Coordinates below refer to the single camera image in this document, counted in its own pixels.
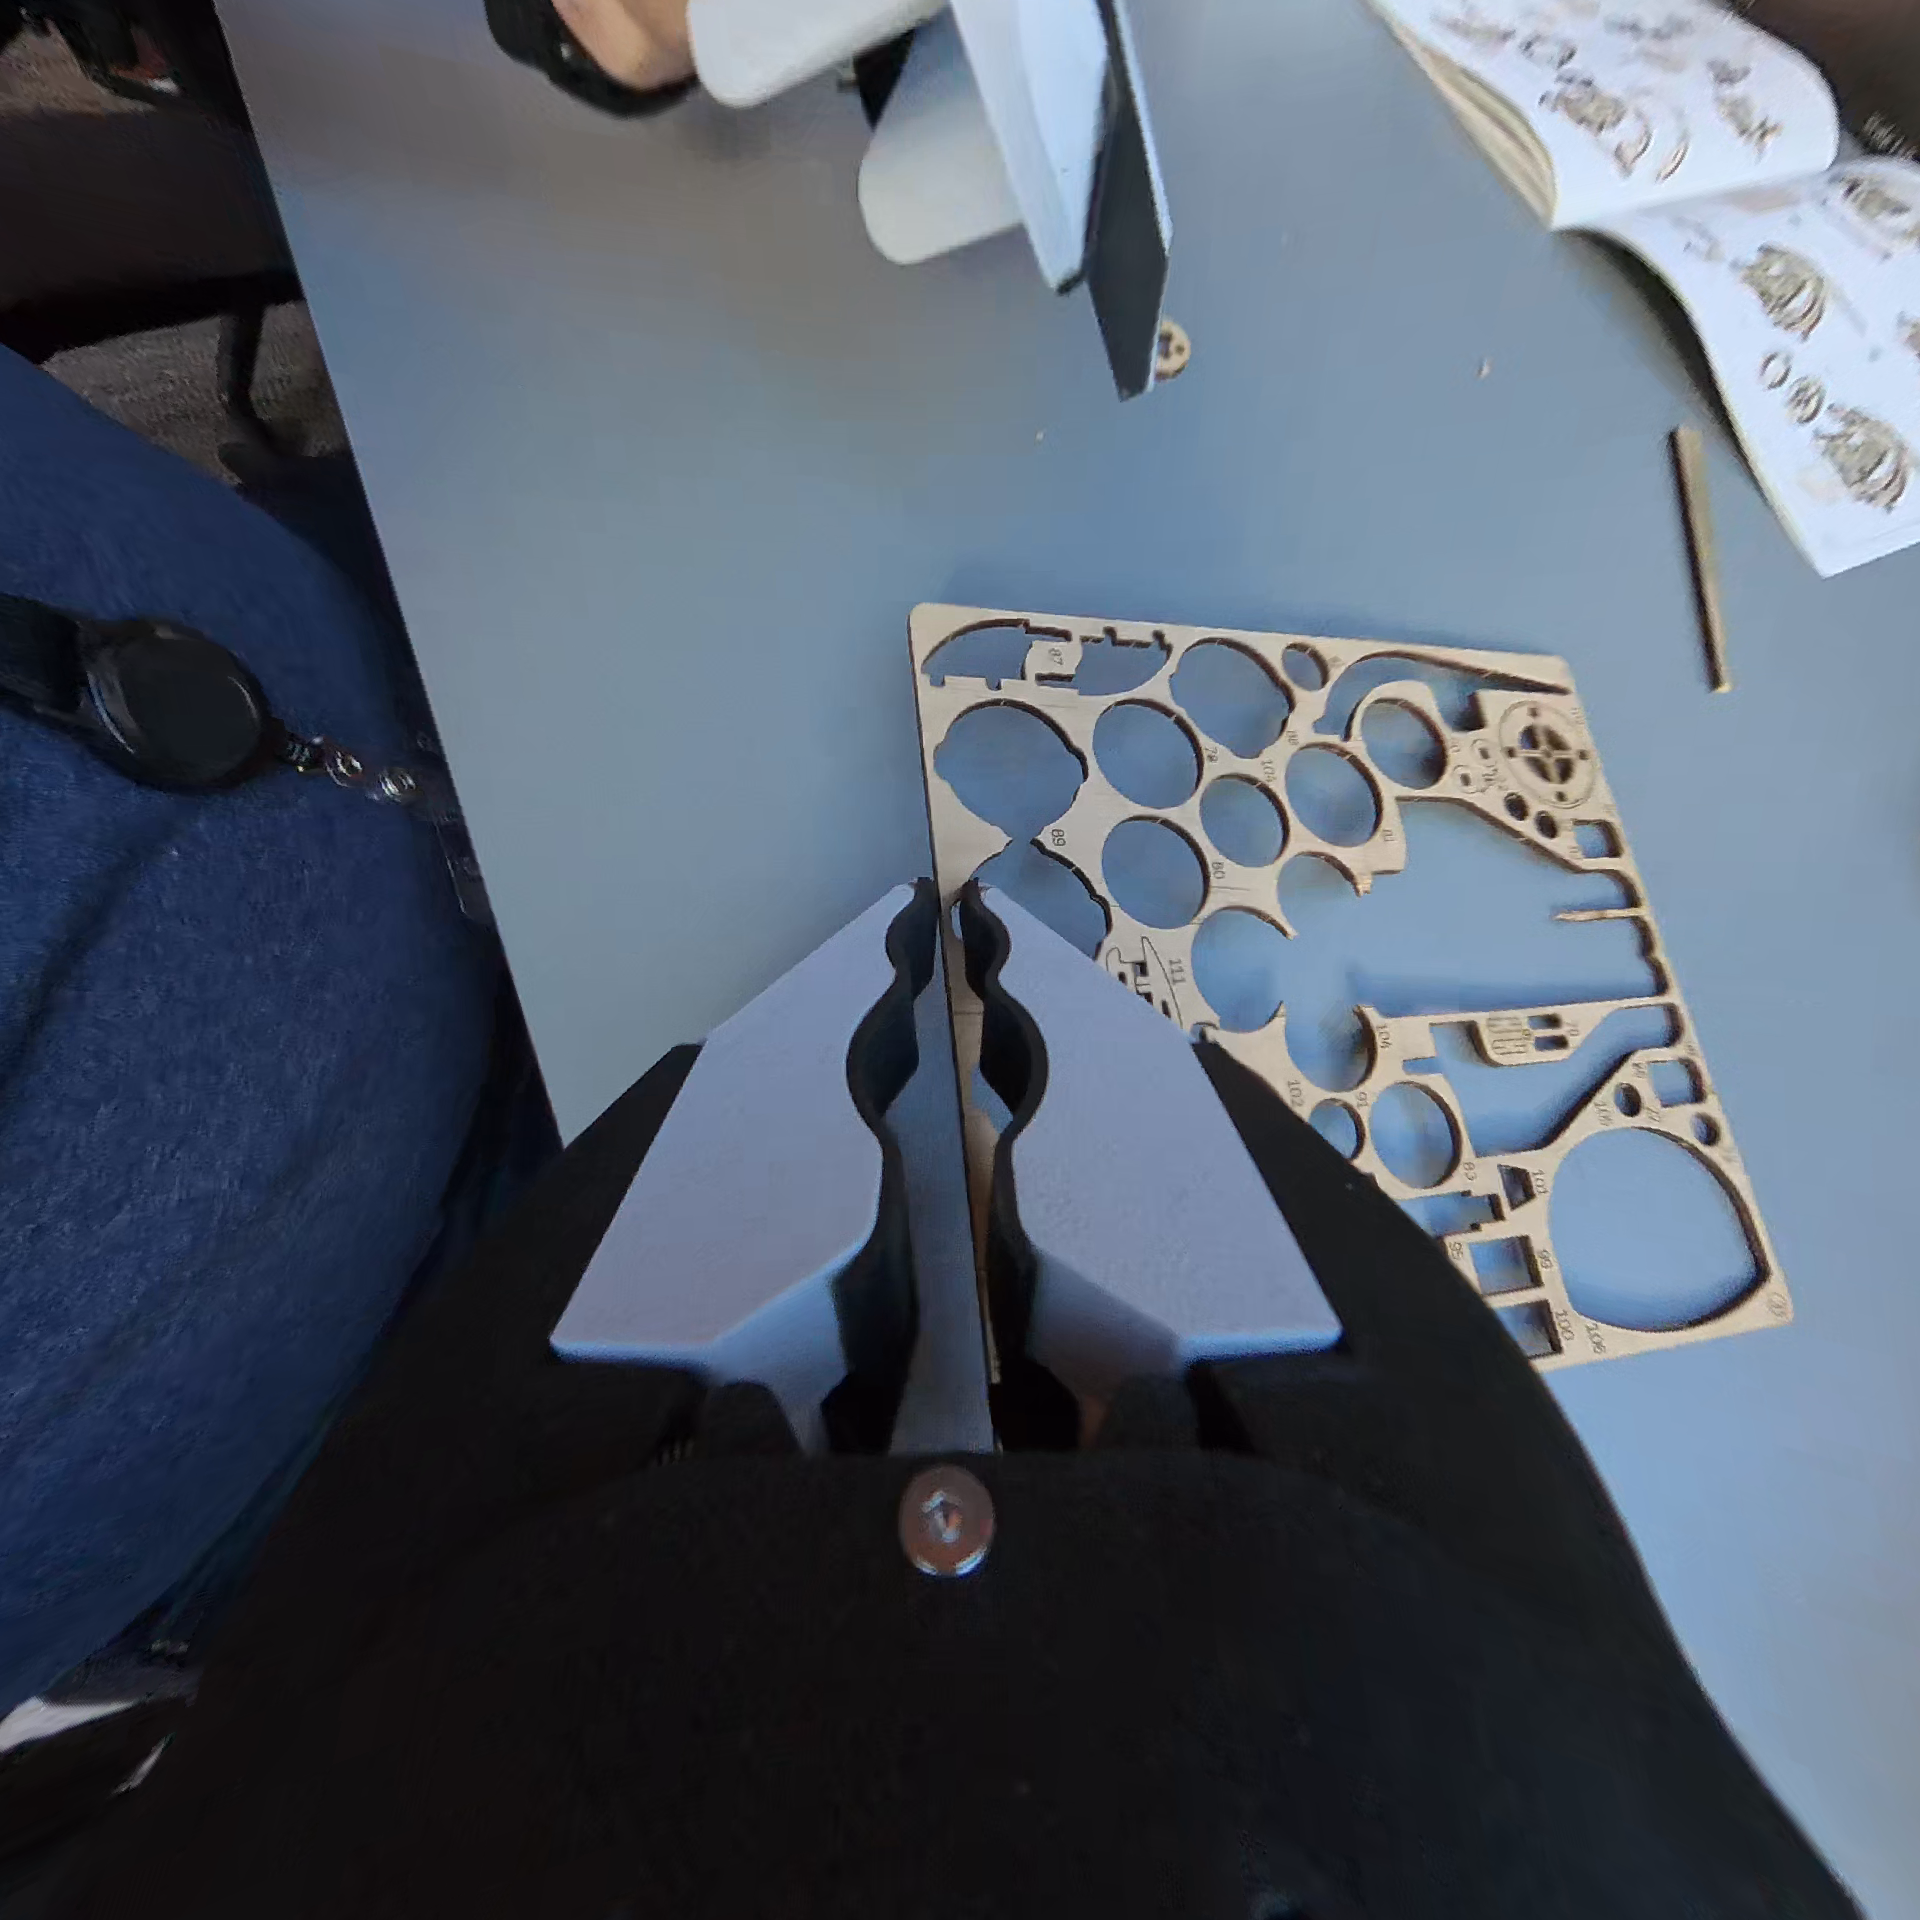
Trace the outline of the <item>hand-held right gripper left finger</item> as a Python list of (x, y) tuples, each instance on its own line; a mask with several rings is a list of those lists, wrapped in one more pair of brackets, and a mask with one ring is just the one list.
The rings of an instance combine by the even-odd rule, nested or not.
[(888, 1110), (941, 892), (891, 889), (693, 1052), (548, 1342), (761, 1382), (809, 1452), (881, 1453), (921, 1329)]

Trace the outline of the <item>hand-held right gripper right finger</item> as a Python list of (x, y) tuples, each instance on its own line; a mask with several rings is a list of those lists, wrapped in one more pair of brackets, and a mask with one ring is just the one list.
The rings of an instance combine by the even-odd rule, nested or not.
[(1009, 1452), (1135, 1380), (1316, 1355), (1339, 1320), (1178, 1020), (993, 886), (958, 893), (973, 1248)]

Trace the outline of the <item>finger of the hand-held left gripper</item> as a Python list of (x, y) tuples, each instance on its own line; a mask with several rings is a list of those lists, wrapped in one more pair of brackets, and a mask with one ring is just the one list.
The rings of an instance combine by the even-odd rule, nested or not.
[(1118, 393), (1158, 380), (1172, 209), (1123, 3), (951, 3), (1042, 280), (1091, 298)]
[(1051, 189), (1022, 60), (905, 60), (856, 170), (869, 240), (898, 266), (1019, 230), (1051, 270)]

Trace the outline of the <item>wooden cutout parts sheet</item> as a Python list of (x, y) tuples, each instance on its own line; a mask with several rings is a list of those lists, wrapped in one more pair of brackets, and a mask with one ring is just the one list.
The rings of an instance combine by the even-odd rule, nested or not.
[(1565, 659), (951, 603), (905, 638), (941, 892), (1029, 879), (1535, 1365), (1792, 1322)]

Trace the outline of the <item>person's left hand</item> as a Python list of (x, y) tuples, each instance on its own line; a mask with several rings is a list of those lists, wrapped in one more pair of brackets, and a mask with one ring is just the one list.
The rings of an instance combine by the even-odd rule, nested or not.
[(555, 3), (585, 58), (633, 90), (693, 76), (688, 3)]

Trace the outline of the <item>white instruction booklet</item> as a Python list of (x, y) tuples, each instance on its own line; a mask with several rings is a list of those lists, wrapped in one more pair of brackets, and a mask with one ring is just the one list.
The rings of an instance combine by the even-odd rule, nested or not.
[(1378, 3), (1552, 230), (1663, 280), (1793, 546), (1916, 542), (1916, 162), (1843, 156), (1828, 80), (1721, 3)]

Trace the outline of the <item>black chair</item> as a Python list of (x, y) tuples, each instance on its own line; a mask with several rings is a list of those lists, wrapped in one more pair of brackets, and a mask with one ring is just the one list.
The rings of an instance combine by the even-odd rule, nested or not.
[(71, 349), (216, 319), (223, 455), (275, 466), (255, 406), (272, 305), (303, 299), (248, 130), (196, 109), (3, 116), (3, 346)]

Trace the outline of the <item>black badge reel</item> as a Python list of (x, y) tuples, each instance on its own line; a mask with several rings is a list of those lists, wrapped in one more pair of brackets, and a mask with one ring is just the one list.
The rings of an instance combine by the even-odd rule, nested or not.
[(93, 620), (3, 595), (3, 706), (146, 788), (226, 795), (293, 775), (398, 809), (436, 838), (462, 913), (493, 923), (436, 748), (358, 753), (335, 733), (299, 732), (245, 659), (195, 628), (162, 618)]

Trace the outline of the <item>thin wooden stick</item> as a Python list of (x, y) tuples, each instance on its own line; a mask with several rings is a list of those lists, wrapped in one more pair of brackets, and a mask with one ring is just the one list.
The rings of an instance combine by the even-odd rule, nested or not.
[(1678, 488), (1678, 510), (1689, 549), (1693, 618), (1705, 659), (1705, 683), (1715, 693), (1735, 692), (1726, 655), (1722, 585), (1716, 568), (1715, 495), (1705, 466), (1705, 443), (1691, 422), (1669, 429), (1669, 466)]

